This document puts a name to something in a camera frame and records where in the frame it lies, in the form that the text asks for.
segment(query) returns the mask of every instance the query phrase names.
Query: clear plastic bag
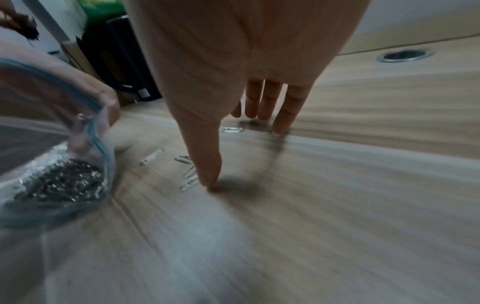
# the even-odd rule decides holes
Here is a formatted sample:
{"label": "clear plastic bag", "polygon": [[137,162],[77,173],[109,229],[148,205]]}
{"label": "clear plastic bag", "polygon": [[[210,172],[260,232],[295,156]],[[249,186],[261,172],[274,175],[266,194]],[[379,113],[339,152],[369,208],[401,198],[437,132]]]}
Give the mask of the clear plastic bag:
{"label": "clear plastic bag", "polygon": [[115,175],[105,134],[118,101],[105,101],[105,92],[92,87],[86,94],[79,87],[90,76],[53,58],[39,55],[51,61],[45,63],[24,53],[19,61],[6,57],[12,48],[5,50],[0,47],[0,226],[50,224],[100,206]]}

